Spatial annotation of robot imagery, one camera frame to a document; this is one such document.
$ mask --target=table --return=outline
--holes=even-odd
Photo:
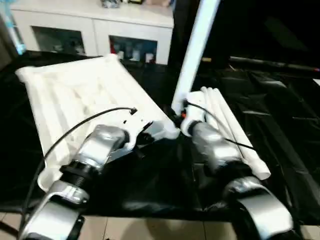
[[[0,72],[0,212],[19,212],[42,157],[23,83],[15,76],[24,66],[84,59],[28,51]],[[124,62],[142,88],[162,108],[170,105],[180,69]],[[261,71],[199,70],[194,90],[219,87],[260,157],[271,170],[264,184],[300,224],[320,223],[320,87],[298,75]],[[95,187],[87,214],[228,221],[228,206],[215,194],[215,180],[193,159],[189,140],[163,139],[108,165]],[[43,196],[34,194],[35,205]]]

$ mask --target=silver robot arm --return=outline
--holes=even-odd
[[[196,151],[219,181],[219,192],[232,211],[238,239],[301,239],[288,209],[243,163],[236,145],[206,122],[195,121],[188,132]]]
[[[71,163],[61,167],[61,178],[53,183],[30,215],[18,239],[78,239],[84,223],[81,212],[90,198],[94,181],[110,154],[123,147],[127,138],[126,131],[119,127],[98,125]]]

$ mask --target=tiled floor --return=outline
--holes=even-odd
[[[79,240],[236,240],[228,222],[86,216]],[[18,228],[20,215],[1,213],[0,220]],[[303,226],[308,240],[320,240],[318,226]],[[15,238],[0,231],[0,240]]]

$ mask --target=wire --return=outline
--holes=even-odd
[[[3,221],[0,221],[0,230],[10,234],[15,239],[18,238],[18,230]]]
[[[198,108],[198,109],[201,109],[201,110],[205,111],[207,114],[209,114],[211,117],[213,117],[214,120],[216,120],[220,126],[222,126],[227,132],[229,132],[228,129],[227,129],[227,127],[220,121],[220,119],[217,118],[216,115],[212,114],[210,111],[208,111],[208,110],[205,109],[204,107],[199,106],[199,105],[197,105],[197,104],[194,104],[194,103],[192,103],[192,102],[188,102],[187,100],[184,101],[184,105],[191,105],[191,106],[194,106],[194,107],[196,107],[196,108]],[[245,145],[245,144],[243,144],[243,143],[239,143],[239,142],[237,142],[237,141],[233,141],[233,140],[231,140],[231,139],[229,139],[229,138],[226,138],[226,137],[224,137],[224,140],[226,140],[226,141],[228,141],[228,142],[230,142],[230,143],[236,144],[236,145],[238,145],[238,146],[247,148],[247,149],[256,150],[256,149],[255,149],[254,147],[252,147],[252,146],[248,146],[248,145]]]
[[[95,115],[92,115],[88,118],[86,118],[85,120],[79,122],[77,125],[75,125],[74,127],[72,127],[70,130],[68,130],[65,134],[63,134],[50,148],[49,150],[46,152],[46,154],[44,155],[44,157],[42,158],[42,160],[40,161],[35,173],[34,173],[34,176],[33,176],[33,179],[32,179],[32,182],[31,182],[31,185],[29,187],[29,190],[28,190],[28,193],[26,195],[26,198],[24,200],[24,203],[23,203],[23,207],[22,207],[22,211],[21,211],[21,220],[20,220],[20,226],[19,226],[19,234],[22,233],[22,229],[25,225],[25,222],[26,222],[26,214],[27,214],[27,211],[28,211],[28,208],[29,208],[29,202],[30,202],[30,199],[32,197],[32,193],[35,189],[35,186],[36,186],[36,182],[37,182],[37,178],[38,178],[38,175],[40,174],[40,171],[43,169],[44,167],[44,164],[45,164],[45,161],[46,159],[48,158],[48,156],[50,155],[50,153],[55,149],[55,147],[66,137],[68,136],[70,133],[72,133],[74,130],[76,130],[78,127],[82,126],[83,124],[89,122],[90,120],[92,119],[95,119],[103,114],[107,114],[107,113],[110,113],[110,112],[113,112],[113,111],[117,111],[117,110],[130,110],[130,114],[133,115],[135,112],[137,112],[137,109],[136,108],[131,108],[131,107],[115,107],[115,108],[111,108],[111,109],[108,109],[108,110],[104,110],[102,112],[99,112]]]
[[[206,231],[206,226],[204,221],[202,221],[202,226],[203,226],[203,232],[204,232],[204,240],[207,240],[207,231]]]

